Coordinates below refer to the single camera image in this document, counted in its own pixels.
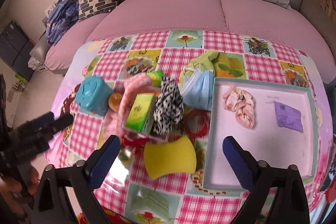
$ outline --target blue plastic container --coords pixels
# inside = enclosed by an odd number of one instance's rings
[[[76,103],[90,112],[105,116],[113,90],[100,76],[88,76],[79,87]]]

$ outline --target green juice box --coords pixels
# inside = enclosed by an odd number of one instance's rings
[[[149,135],[154,122],[155,99],[155,95],[151,93],[138,94],[124,127],[137,133]]]

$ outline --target storage cabinet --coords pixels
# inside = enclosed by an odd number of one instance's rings
[[[0,58],[28,81],[34,72],[28,68],[29,52],[33,47],[29,38],[14,22],[9,23],[0,34]]]

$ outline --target tray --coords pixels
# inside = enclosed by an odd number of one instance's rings
[[[224,109],[222,96],[230,86],[240,87],[255,98],[256,122],[253,129],[239,125],[235,113]],[[274,100],[301,112],[303,133],[278,127]],[[272,167],[288,168],[290,164],[296,164],[303,180],[315,174],[318,157],[318,124],[309,88],[216,77],[204,168],[204,189],[242,190],[223,153],[222,144],[227,136],[233,136],[256,160],[265,160]]]

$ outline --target face mask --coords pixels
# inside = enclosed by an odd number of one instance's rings
[[[188,80],[185,80],[181,90],[184,104],[191,108],[210,111],[213,79],[213,71],[197,69]]]

